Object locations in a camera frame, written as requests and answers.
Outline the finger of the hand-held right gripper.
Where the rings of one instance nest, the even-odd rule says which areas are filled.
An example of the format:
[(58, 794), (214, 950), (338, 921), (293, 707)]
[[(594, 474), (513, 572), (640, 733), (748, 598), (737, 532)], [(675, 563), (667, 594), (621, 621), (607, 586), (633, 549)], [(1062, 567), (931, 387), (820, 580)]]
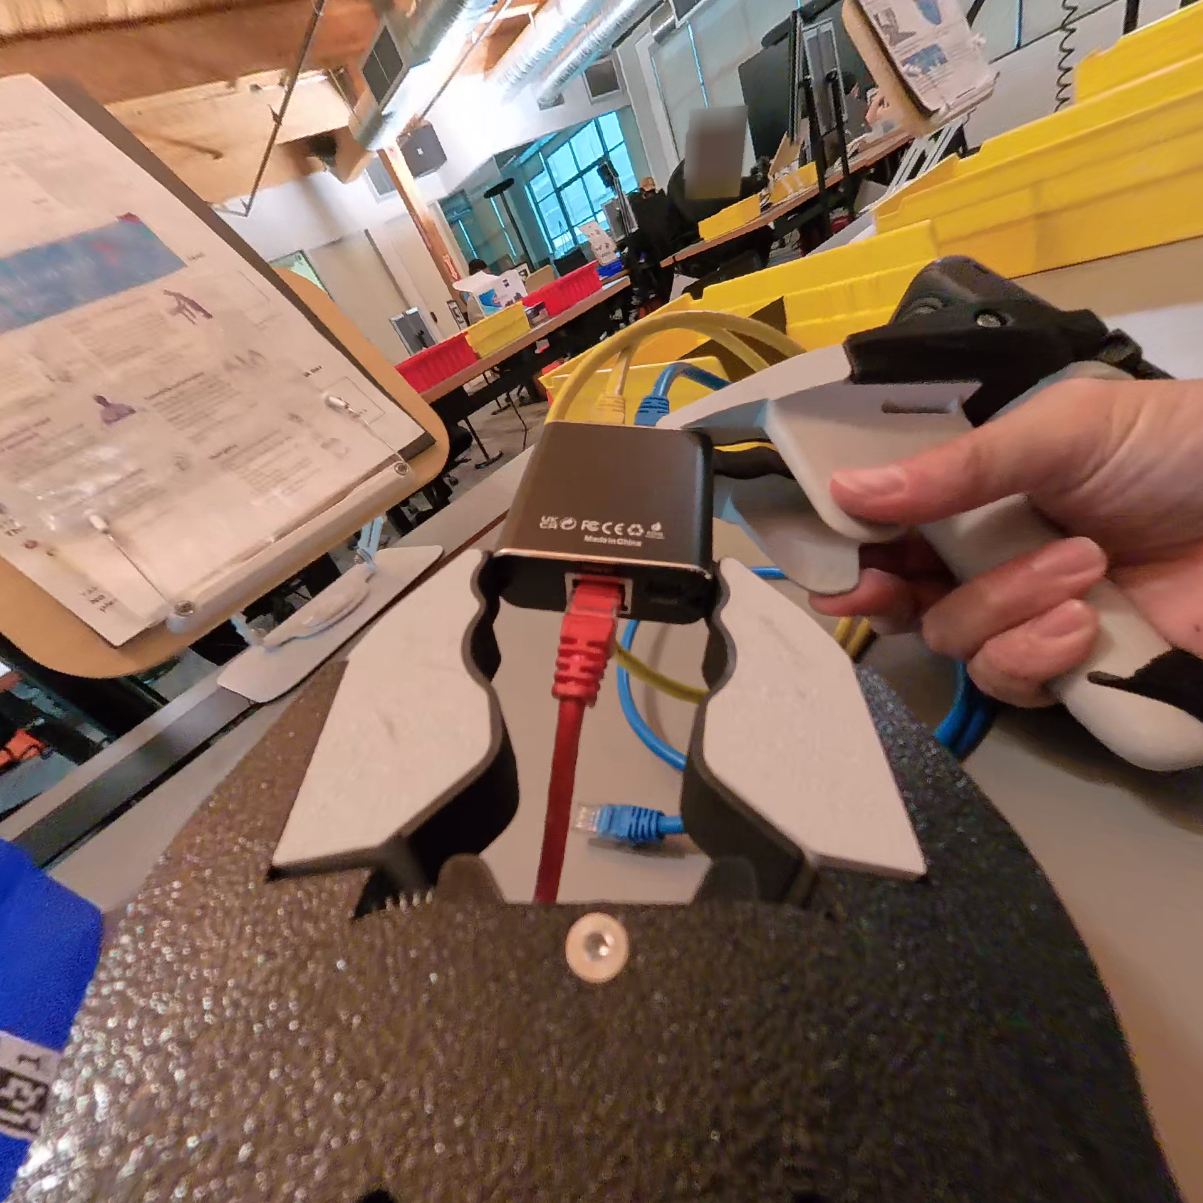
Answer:
[(802, 486), (779, 472), (714, 478), (715, 519), (739, 524), (800, 588), (843, 596), (860, 580), (860, 544), (835, 532)]
[(700, 432), (714, 447), (739, 438), (773, 443), (785, 472), (721, 476), (717, 513), (839, 513), (831, 478), (879, 468), (970, 430), (964, 405), (980, 380), (854, 384), (841, 347), (804, 353), (660, 418), (660, 430)]

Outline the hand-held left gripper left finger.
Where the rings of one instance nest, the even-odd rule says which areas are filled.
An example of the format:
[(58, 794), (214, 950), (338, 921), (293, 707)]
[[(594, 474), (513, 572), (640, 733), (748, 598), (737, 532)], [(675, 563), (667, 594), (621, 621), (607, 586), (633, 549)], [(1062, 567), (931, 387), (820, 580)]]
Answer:
[(469, 549), (407, 594), (345, 661), (270, 862), (276, 879), (355, 867), (434, 889), (519, 810), (519, 767), (494, 677), (500, 592)]

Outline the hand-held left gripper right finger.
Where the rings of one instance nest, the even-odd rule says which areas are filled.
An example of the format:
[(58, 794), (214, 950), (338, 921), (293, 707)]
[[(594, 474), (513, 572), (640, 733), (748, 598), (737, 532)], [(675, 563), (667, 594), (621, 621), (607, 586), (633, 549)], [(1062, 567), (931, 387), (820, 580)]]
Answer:
[(850, 657), (737, 559), (717, 599), (683, 771), (687, 837), (741, 862), (758, 900), (804, 900), (823, 869), (928, 873)]

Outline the black network adapter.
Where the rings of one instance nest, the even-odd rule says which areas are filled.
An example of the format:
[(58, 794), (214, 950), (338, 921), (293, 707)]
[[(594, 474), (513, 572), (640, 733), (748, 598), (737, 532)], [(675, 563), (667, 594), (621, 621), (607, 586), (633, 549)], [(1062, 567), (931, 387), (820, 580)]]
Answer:
[(581, 580), (609, 580), (621, 617), (708, 619), (717, 596), (712, 441), (690, 430), (548, 422), (490, 563), (515, 607), (563, 611)]

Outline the blue plastic bin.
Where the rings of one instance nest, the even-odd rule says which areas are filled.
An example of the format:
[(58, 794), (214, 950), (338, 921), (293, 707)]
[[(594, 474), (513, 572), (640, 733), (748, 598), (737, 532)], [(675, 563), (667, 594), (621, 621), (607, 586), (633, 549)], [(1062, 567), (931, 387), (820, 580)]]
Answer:
[(50, 1108), (102, 929), (95, 904), (2, 842), (2, 1199)]

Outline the grey desk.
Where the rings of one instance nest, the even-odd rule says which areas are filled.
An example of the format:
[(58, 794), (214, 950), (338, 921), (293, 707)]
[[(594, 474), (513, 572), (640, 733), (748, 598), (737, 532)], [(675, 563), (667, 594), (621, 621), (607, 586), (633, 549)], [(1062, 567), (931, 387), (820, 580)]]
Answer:
[(509, 904), (486, 864), (353, 918), (268, 879), (345, 663), (116, 931), (14, 1201), (1176, 1201), (1082, 852), (1035, 858), (887, 684), (918, 881)]

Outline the person's right hand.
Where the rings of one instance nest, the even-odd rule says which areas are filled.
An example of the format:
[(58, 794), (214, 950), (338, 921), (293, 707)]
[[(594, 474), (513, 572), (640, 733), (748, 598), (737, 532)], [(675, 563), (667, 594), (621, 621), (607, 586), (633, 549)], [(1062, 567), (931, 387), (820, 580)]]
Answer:
[(983, 694), (1053, 704), (1047, 684), (1086, 661), (1113, 580), (1161, 636), (1201, 653), (1201, 384), (1068, 380), (922, 455), (839, 472), (835, 503), (906, 530), (1024, 493), (1061, 538), (958, 584), (918, 534), (862, 551), (848, 594), (810, 594), (829, 617), (918, 628)]

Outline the red plastic bin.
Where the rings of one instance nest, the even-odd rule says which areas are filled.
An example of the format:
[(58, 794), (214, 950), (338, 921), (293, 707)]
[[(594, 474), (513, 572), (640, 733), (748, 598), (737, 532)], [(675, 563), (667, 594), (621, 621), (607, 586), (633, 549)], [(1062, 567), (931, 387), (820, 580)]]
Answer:
[(426, 393), (461, 370), (478, 362), (467, 333), (461, 332), (432, 347), (413, 353), (407, 360), (395, 364), (397, 374), (419, 393)]
[(546, 312), (546, 316), (555, 318), (602, 289), (604, 281), (598, 274), (598, 264), (586, 262), (584, 266), (561, 278), (550, 279), (534, 291), (528, 291), (523, 297), (523, 306), (528, 312), (540, 310)]

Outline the black monitor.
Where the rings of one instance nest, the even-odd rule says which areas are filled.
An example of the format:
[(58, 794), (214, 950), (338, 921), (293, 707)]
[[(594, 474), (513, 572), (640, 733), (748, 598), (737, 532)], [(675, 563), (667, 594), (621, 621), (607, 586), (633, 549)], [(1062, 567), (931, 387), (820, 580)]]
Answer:
[(739, 65), (750, 143), (756, 160), (771, 160), (783, 139), (791, 139), (791, 40), (764, 46)]

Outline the ceiling air vent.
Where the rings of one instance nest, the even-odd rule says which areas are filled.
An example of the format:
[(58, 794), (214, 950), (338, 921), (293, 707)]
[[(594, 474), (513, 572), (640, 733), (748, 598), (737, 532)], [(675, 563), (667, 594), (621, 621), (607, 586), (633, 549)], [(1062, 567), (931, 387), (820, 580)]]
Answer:
[(392, 102), (394, 94), (413, 69), (413, 58), (415, 52), (405, 37), (405, 31), (390, 19), (384, 19), (361, 64), (367, 94), (378, 108)]

